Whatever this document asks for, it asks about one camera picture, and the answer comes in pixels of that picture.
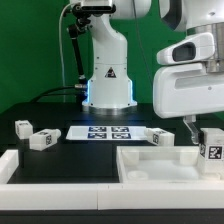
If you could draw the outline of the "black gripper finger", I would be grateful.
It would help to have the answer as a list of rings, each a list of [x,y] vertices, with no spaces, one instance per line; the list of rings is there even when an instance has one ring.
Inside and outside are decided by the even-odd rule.
[[[197,145],[199,143],[199,130],[195,126],[196,116],[188,115],[183,117],[183,122],[191,133],[192,142]]]

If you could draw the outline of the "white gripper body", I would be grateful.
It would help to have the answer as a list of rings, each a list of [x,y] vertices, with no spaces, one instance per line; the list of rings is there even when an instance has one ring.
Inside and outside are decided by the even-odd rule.
[[[214,36],[190,35],[157,53],[161,68],[153,82],[153,107],[161,118],[224,111],[224,72],[210,73],[205,61],[215,53]]]

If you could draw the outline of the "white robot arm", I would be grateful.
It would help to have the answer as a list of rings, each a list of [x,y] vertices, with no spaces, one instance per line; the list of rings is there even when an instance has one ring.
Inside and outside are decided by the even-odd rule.
[[[76,29],[89,29],[93,41],[93,75],[83,108],[119,113],[137,106],[127,75],[127,40],[112,19],[145,16],[152,0],[70,0]],[[200,144],[205,134],[196,116],[224,111],[224,0],[158,0],[161,20],[184,40],[157,53],[162,66],[154,75],[153,108],[161,118],[181,117]]]

